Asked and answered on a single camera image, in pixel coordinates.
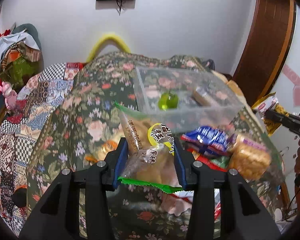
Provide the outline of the red snack packet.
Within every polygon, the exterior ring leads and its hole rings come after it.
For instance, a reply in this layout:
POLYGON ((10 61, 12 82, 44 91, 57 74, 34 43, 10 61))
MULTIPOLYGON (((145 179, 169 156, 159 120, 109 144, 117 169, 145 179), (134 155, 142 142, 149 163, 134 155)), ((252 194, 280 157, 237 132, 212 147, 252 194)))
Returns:
MULTIPOLYGON (((208 166, 210 169, 216 170, 216 171, 221 171, 221 172, 226 172, 226 169, 217 165, 217 159, 208 159, 204 155, 195 151, 194 148, 188 148, 187 151, 190 152, 194 156, 195 160, 201 161, 203 164, 208 166)), ((216 222, 219 219, 219 217, 221 216, 221 201, 220 201, 219 189, 214 189, 214 194, 215 194, 214 219, 216 222)), ((173 193, 172 196, 175 198, 182 199, 185 202, 192 204, 194 192, 193 191, 178 191, 176 193, 173 193)))

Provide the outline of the orange wrapped pastry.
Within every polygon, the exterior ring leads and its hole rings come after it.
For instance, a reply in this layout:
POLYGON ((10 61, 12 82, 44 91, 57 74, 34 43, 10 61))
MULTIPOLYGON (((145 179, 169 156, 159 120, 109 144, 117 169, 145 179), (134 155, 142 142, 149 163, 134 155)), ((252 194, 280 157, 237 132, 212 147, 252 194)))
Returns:
POLYGON ((85 161, 95 164, 98 161, 102 161, 106 158, 108 152, 116 150, 119 142, 115 140, 108 140, 101 146, 91 150, 90 153, 84 156, 85 161))

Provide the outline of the grey backpack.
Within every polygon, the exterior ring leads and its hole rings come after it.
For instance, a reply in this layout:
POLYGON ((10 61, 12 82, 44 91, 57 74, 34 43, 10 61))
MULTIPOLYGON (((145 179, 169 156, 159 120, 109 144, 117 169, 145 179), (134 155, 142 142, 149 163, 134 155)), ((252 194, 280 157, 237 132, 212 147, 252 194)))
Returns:
POLYGON ((216 70, 215 63, 212 59, 203 60, 202 65, 209 70, 216 70))

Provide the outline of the clear plastic storage box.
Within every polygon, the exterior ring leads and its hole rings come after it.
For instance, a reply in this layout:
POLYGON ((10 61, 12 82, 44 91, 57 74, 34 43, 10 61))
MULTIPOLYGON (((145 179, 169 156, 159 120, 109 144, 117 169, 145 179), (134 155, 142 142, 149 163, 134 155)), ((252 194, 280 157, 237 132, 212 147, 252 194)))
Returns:
POLYGON ((234 92, 211 70, 138 66, 134 74, 134 94, 138 110, 166 124, 174 133, 199 126, 226 126, 243 108, 234 92), (176 109, 160 110, 163 93, 175 93, 176 109))

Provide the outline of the yellow brown snack packet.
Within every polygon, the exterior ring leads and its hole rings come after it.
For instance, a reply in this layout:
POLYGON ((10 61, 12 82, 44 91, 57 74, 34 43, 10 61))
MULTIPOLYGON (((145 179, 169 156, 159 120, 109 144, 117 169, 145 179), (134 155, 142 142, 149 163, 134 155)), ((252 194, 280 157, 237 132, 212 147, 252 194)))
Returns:
POLYGON ((260 115, 269 136, 272 136, 281 126, 279 118, 289 116, 289 113, 280 105, 275 92, 258 99, 251 108, 260 115))

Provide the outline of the green jelly cup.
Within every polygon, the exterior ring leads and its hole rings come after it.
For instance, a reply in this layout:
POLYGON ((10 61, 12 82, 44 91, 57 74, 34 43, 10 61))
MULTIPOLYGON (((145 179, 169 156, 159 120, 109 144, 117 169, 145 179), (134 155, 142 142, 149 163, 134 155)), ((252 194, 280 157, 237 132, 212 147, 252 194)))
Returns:
POLYGON ((179 98, 175 93, 163 93, 158 101, 160 110, 176 109, 178 107, 179 98))

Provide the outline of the pink rabbit toy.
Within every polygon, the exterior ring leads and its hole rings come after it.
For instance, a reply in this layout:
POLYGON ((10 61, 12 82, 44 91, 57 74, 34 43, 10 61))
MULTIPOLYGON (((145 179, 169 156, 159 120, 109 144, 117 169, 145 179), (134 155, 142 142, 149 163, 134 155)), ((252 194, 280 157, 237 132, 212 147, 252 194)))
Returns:
POLYGON ((18 94, 12 88, 12 85, 9 82, 2 81, 0 85, 0 91, 5 99, 6 108, 9 111, 14 110, 18 94))

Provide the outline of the fried dough snack bag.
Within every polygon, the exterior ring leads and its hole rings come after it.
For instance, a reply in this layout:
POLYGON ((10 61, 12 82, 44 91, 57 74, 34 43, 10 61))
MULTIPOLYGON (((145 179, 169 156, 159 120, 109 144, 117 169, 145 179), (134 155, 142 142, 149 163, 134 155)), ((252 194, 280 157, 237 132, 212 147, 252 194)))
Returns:
POLYGON ((267 147, 237 133, 228 141, 231 154, 228 169, 236 169, 246 180, 259 180, 271 164, 267 147))

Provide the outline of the blue snack packet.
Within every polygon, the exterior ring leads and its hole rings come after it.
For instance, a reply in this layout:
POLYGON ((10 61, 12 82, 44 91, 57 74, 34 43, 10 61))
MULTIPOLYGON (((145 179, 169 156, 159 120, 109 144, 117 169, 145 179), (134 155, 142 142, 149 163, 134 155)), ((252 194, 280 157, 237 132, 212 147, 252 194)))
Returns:
POLYGON ((222 129, 200 126, 183 134, 181 140, 190 144, 198 153, 210 158, 229 155, 229 136, 222 129))

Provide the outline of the yellow foam bed rail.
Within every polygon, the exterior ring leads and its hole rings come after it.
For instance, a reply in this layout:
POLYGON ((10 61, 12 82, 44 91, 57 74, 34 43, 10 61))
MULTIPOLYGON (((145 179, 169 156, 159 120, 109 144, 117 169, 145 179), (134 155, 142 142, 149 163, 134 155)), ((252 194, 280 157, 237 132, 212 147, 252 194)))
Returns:
POLYGON ((115 33, 106 33, 102 35, 94 44, 86 59, 86 63, 90 62, 96 56, 98 56, 100 52, 107 46, 113 46, 124 53, 131 53, 129 46, 120 36, 116 35, 115 33))

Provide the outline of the brown wooden door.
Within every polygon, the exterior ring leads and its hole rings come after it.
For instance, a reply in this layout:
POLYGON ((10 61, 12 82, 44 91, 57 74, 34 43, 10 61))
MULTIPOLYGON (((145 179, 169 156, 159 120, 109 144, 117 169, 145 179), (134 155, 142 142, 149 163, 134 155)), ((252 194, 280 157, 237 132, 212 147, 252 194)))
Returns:
POLYGON ((296 22, 294 0, 256 0, 234 81, 248 105, 270 93, 288 56, 296 22))

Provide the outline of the dark floral bedspread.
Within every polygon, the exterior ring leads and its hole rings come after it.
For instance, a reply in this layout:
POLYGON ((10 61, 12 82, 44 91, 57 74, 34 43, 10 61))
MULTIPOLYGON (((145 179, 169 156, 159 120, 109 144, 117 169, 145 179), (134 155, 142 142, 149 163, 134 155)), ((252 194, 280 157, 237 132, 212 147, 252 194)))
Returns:
MULTIPOLYGON (((167 60, 109 53, 90 61, 74 78, 72 91, 50 115, 27 167, 27 213, 31 213, 64 168, 79 171, 92 164, 84 156, 121 137, 115 103, 136 109, 134 68, 209 70, 203 58, 176 55, 167 60)), ((191 204, 154 187, 122 185, 109 192, 108 206, 116 239, 184 239, 191 204)))

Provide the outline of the pile of clothes on chair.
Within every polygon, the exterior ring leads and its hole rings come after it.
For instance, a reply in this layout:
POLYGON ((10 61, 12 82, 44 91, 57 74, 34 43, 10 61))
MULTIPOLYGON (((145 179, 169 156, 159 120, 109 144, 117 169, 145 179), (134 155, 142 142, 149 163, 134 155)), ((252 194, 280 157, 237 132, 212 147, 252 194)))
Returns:
POLYGON ((21 90, 42 69, 42 45, 34 25, 22 24, 0 34, 0 80, 21 90))

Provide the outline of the green edged pastry bag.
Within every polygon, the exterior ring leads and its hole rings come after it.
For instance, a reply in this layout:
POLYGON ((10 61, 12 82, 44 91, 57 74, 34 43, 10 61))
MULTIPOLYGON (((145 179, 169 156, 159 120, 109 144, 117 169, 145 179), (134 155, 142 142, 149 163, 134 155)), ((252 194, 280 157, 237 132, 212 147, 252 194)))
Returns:
POLYGON ((147 114, 115 103, 128 158, 118 180, 123 184, 151 186, 172 194, 182 190, 174 166, 171 129, 147 114))

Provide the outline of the white wardrobe sliding door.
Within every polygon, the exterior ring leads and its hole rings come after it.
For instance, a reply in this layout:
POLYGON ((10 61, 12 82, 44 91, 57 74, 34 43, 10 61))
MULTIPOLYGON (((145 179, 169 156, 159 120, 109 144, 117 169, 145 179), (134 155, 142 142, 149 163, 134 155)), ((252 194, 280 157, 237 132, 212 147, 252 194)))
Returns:
POLYGON ((300 114, 300 7, 296 7, 296 22, 288 56, 272 91, 288 113, 300 114))

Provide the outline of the patchwork quilt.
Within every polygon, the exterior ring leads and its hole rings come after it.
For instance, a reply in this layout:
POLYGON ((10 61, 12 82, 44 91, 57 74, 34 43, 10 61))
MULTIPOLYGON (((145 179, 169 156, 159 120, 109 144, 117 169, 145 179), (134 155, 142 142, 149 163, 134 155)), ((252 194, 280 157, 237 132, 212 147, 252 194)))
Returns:
POLYGON ((17 95, 11 116, 0 125, 0 221, 18 236, 27 219, 27 208, 12 201, 18 189, 28 189, 26 168, 34 146, 52 112, 73 87, 82 63, 59 63, 31 77, 17 95))

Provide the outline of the beige blanket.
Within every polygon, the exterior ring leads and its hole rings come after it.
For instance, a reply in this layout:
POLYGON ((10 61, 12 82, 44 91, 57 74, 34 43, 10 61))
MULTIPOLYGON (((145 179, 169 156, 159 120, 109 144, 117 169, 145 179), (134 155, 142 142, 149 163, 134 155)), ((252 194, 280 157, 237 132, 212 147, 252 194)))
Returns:
POLYGON ((244 98, 243 92, 241 91, 241 89, 239 88, 237 83, 235 83, 235 81, 232 80, 231 75, 222 74, 222 73, 219 73, 215 70, 213 70, 212 73, 216 77, 221 79, 239 98, 244 98))

